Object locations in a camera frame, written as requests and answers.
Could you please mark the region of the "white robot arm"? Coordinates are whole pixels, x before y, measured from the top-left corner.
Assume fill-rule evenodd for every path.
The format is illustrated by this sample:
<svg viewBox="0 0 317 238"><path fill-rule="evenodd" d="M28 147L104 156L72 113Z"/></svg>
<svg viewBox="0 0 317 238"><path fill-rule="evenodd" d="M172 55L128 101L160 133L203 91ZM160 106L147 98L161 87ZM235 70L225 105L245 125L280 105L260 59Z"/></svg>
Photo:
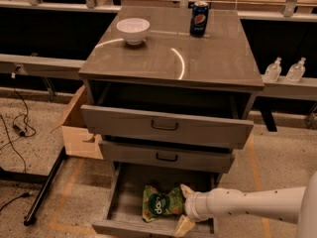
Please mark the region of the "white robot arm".
<svg viewBox="0 0 317 238"><path fill-rule="evenodd" d="M183 237L197 222L249 214L296 224L296 238L317 238L317 173L306 186L257 192L220 187L199 192L185 184L180 187L185 214L177 223L175 237Z"/></svg>

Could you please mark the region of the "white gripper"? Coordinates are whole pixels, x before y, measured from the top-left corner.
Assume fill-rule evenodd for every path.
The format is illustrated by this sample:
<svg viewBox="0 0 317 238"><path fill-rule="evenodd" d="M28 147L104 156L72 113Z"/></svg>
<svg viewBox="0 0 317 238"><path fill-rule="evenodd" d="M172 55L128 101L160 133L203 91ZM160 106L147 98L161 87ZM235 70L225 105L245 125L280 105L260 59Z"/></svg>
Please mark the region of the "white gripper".
<svg viewBox="0 0 317 238"><path fill-rule="evenodd" d="M194 226L195 222L205 221L212 217L207 203L207 192L194 192L186 184L181 184L180 189L185 199L185 215L181 215L175 228L174 236L183 237Z"/></svg>

